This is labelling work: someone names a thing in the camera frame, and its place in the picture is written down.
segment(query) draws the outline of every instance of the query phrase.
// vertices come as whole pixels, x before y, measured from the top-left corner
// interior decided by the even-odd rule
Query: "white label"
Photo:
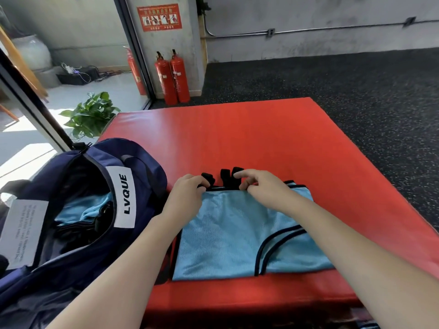
[[[136,224],[136,189],[131,168],[107,166],[116,193],[114,227],[134,228]]]
[[[16,199],[12,202],[0,236],[0,254],[9,269],[33,265],[48,201]]]

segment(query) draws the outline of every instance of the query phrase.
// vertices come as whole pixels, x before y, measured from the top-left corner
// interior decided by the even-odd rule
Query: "red sign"
[[[137,12],[145,32],[181,29],[181,17],[177,3],[137,7]]]

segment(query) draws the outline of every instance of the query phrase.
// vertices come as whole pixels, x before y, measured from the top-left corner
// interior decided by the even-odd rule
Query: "hand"
[[[172,188],[162,215],[175,220],[181,227],[185,226],[197,215],[201,208],[201,195],[209,186],[201,175],[186,174],[181,177]]]
[[[268,171],[244,170],[233,175],[236,179],[246,178],[239,186],[247,190],[260,204],[285,213],[291,190],[277,176]]]

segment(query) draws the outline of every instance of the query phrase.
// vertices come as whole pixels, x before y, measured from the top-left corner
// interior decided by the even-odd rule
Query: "white ceramic pot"
[[[19,50],[30,70],[42,70],[52,67],[49,49],[36,35],[15,38],[12,39],[12,43]]]

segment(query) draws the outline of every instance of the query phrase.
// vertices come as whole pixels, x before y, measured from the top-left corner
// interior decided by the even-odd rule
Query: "potted plant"
[[[89,99],[85,103],[79,103],[73,111],[65,110],[59,114],[70,118],[64,125],[73,127],[72,136],[75,139],[101,136],[108,122],[116,115],[114,112],[120,112],[113,106],[108,92],[96,95],[88,93],[88,96]]]

